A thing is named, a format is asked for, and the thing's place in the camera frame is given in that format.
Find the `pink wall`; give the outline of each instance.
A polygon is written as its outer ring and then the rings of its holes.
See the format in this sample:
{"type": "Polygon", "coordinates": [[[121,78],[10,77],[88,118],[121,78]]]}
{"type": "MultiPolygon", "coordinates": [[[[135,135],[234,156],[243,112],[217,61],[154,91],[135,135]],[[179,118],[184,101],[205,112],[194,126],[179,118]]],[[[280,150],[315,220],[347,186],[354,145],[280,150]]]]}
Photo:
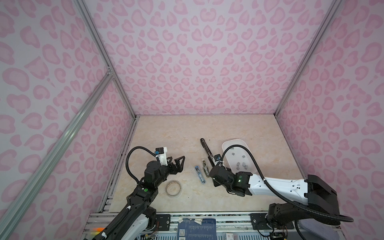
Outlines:
{"type": "Polygon", "coordinates": [[[348,240],[384,235],[384,4],[348,0],[278,121],[300,164],[338,193],[348,240]]]}
{"type": "Polygon", "coordinates": [[[136,114],[273,113],[331,0],[87,0],[136,114]]]}
{"type": "Polygon", "coordinates": [[[130,123],[110,83],[10,239],[79,239],[100,204],[130,123]]]}
{"type": "Polygon", "coordinates": [[[105,75],[71,0],[0,7],[0,217],[105,75]]]}

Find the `black mounting plate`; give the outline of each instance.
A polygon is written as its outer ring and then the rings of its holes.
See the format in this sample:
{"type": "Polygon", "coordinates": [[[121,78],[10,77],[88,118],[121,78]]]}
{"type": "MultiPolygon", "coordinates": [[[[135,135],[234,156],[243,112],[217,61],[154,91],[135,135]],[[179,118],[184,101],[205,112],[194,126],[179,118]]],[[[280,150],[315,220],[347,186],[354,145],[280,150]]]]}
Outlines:
{"type": "Polygon", "coordinates": [[[169,231],[170,214],[156,214],[156,221],[159,222],[158,231],[169,231]]]}
{"type": "MultiPolygon", "coordinates": [[[[250,214],[253,230],[257,230],[257,227],[259,227],[259,230],[272,230],[270,227],[268,227],[268,225],[266,224],[266,221],[265,221],[265,216],[267,214],[268,214],[267,212],[265,212],[263,214],[250,214]]],[[[286,225],[286,227],[287,227],[287,229],[294,229],[293,222],[288,223],[286,225]]]]}

